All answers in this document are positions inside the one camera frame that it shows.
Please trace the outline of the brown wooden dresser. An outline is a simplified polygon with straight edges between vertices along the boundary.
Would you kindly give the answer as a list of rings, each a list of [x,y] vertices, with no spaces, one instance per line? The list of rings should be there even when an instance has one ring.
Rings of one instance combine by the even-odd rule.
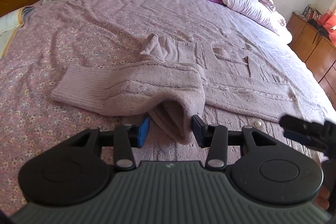
[[[293,37],[290,48],[305,63],[335,106],[335,46],[296,13],[292,14],[287,29]]]

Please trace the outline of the pink cable-knit cardigan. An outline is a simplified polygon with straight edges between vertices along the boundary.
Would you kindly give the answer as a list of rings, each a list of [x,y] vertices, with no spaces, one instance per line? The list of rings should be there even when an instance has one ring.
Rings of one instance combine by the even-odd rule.
[[[284,114],[325,119],[328,105],[303,62],[286,45],[178,42],[150,35],[136,63],[108,69],[68,67],[51,92],[55,101],[154,125],[138,160],[205,159],[191,118],[238,130],[253,125],[283,140]]]

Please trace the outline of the white illustrated booklet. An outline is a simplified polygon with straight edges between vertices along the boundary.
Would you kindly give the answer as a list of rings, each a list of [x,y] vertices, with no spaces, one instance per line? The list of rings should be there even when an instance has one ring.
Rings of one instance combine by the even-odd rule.
[[[1,58],[6,54],[17,31],[24,25],[25,16],[34,9],[33,6],[25,6],[1,17],[0,43]]]

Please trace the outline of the books on dresser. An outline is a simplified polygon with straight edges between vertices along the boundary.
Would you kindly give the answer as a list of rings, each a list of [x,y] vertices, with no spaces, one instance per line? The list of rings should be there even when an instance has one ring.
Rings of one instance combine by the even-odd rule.
[[[312,5],[308,5],[302,15],[306,20],[314,19],[315,21],[318,21],[322,14]]]

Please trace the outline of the black bag on dresser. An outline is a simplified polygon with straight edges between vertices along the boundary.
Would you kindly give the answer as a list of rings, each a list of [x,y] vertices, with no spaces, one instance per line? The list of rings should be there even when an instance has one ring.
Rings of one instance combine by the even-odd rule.
[[[316,20],[310,19],[307,22],[311,26],[313,26],[321,36],[329,38],[329,33],[327,32],[327,29],[325,27],[323,27],[322,25],[320,25]]]

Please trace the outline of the orange red curtain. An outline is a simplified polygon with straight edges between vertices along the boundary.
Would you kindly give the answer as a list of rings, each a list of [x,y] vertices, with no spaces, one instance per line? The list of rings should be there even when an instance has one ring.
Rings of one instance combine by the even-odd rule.
[[[330,8],[323,16],[318,20],[318,24],[321,25],[327,32],[329,40],[335,45],[336,42],[336,15],[335,15],[335,3],[333,0]]]

